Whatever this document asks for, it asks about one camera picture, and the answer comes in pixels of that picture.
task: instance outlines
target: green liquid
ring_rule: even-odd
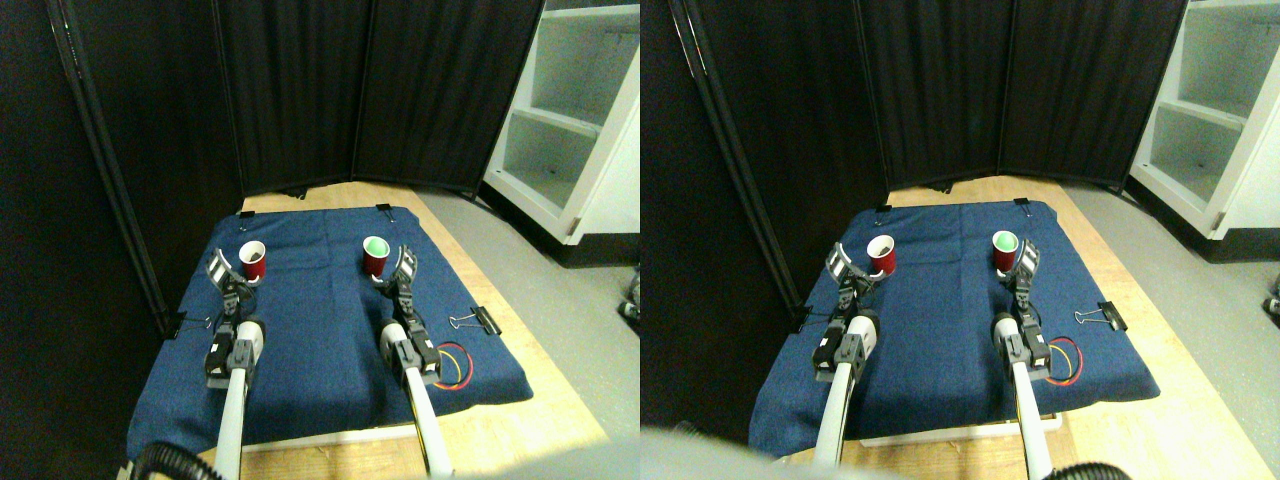
[[[380,239],[369,242],[369,253],[376,257],[387,255],[387,242]]]
[[[1014,234],[1009,232],[1001,233],[996,237],[996,248],[1005,252],[1018,248],[1018,237],[1014,237]]]

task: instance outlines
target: black curtain panel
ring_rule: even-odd
[[[353,175],[475,191],[541,4],[375,0]]]
[[[349,178],[370,4],[215,5],[244,195]]]
[[[1185,6],[1018,1],[1000,172],[1121,186]]]
[[[0,18],[0,476],[114,477],[160,340],[50,9]]]
[[[750,227],[666,4],[640,9],[640,421],[746,443],[787,305]]]
[[[995,173],[1012,0],[858,4],[890,188]]]
[[[854,214],[888,196],[856,4],[687,5],[695,38],[686,41],[698,42],[799,307]]]
[[[69,1],[164,306],[177,308],[209,232],[239,210],[236,145],[211,3]]]

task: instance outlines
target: blue cloth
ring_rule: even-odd
[[[1160,394],[1124,332],[1075,323],[1074,311],[1096,310],[1105,298],[1057,225],[1057,214],[1042,202],[1028,209],[1032,216],[1014,202],[893,209],[879,214],[881,227],[874,211],[854,218],[841,237],[850,257],[868,270],[867,243],[890,234],[897,270],[864,303],[879,312],[881,337],[850,402],[845,438],[1015,419],[1014,387],[991,340],[995,314],[1007,311],[1012,300],[991,266],[997,230],[1030,238],[1041,250],[1030,298],[1042,314],[1044,339],[1070,337],[1084,351],[1075,384],[1033,383],[1041,412]],[[835,303],[836,283],[823,274],[808,301],[815,314],[806,321],[818,323],[787,338],[756,397],[751,448],[783,456],[814,447],[831,384],[814,380],[812,355]],[[1075,349],[1064,349],[1075,362]],[[1066,376],[1061,355],[1052,355],[1053,375]]]
[[[457,342],[476,362],[470,385],[461,390],[428,385],[436,415],[532,397],[524,369],[500,337],[449,326],[449,315],[470,315],[475,300],[417,218],[401,207],[392,216],[394,223],[374,207],[317,210],[246,220],[230,216],[214,228],[201,264],[221,248],[238,271],[237,252],[244,242],[257,239],[268,248],[266,278],[257,288],[253,312],[265,323],[266,338],[246,404],[246,444],[413,420],[406,394],[378,353],[371,320],[390,317],[392,301],[360,271],[361,242],[367,236],[383,237],[392,246],[384,278],[401,244],[413,250],[419,259],[413,306],[431,340]],[[241,225],[247,232],[239,232]],[[180,310],[189,319],[221,310],[221,297],[198,266]],[[129,458],[155,440],[192,452],[218,443],[227,390],[205,387],[204,360],[212,330],[186,325],[197,329],[165,342],[151,367],[129,424]],[[449,352],[466,370],[466,356]],[[444,360],[442,369],[444,381],[457,380],[452,362]]]

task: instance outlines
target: gray floor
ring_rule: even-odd
[[[616,311],[635,270],[561,268],[480,206],[434,188],[419,197],[529,325],[604,433],[636,433],[640,338]]]
[[[1280,262],[1211,265],[1140,207],[1097,187],[1062,187],[1280,476],[1280,328],[1261,308]]]

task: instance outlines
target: red plastic cup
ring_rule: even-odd
[[[1014,269],[1014,260],[1018,257],[1018,236],[1009,230],[1000,230],[991,236],[991,262],[996,270],[1006,273]]]
[[[383,268],[387,266],[387,256],[392,252],[392,246],[387,244],[381,237],[365,237],[365,274],[381,276]]]
[[[241,247],[241,265],[244,269],[244,279],[257,282],[266,275],[266,244],[252,241]]]
[[[867,243],[867,256],[872,257],[872,275],[892,275],[897,269],[897,251],[893,237],[879,236]]]

